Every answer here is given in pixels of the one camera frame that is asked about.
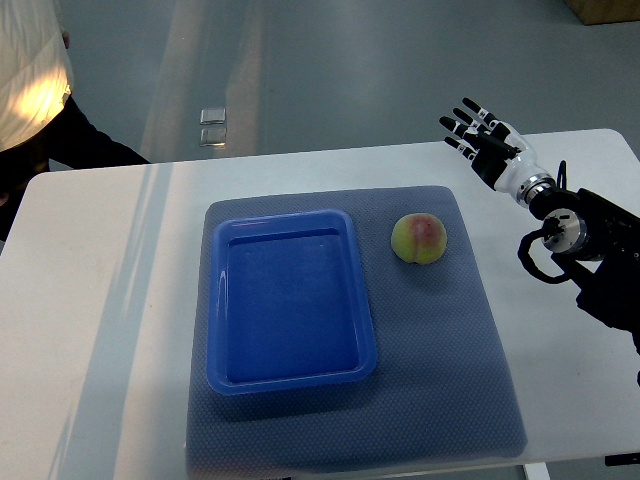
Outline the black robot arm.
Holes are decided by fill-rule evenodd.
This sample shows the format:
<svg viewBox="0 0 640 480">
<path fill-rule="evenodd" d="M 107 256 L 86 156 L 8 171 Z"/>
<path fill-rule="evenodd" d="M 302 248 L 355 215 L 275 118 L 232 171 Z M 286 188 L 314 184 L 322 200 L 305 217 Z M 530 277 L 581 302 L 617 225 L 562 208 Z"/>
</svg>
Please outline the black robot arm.
<svg viewBox="0 0 640 480">
<path fill-rule="evenodd" d="M 576 305 L 609 328 L 631 334 L 639 345 L 639 218 L 609 200 L 580 189 L 549 187 L 528 204 L 542 222 L 517 252 L 524 269 L 547 284 L 573 282 Z M 551 252 L 561 274 L 540 270 L 529 254 L 535 240 Z"/>
</svg>

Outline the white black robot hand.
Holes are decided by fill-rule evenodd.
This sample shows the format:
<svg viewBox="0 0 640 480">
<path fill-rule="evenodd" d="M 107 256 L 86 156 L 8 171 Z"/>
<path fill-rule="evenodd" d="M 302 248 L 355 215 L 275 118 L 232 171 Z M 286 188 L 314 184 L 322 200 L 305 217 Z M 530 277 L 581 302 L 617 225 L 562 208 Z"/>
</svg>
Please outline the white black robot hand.
<svg viewBox="0 0 640 480">
<path fill-rule="evenodd" d="M 470 162 L 487 186 L 523 207 L 556 186 L 552 175 L 538 165 L 533 147 L 511 124 L 467 97 L 462 104 L 451 117 L 439 118 L 449 132 L 445 143 Z"/>
</svg>

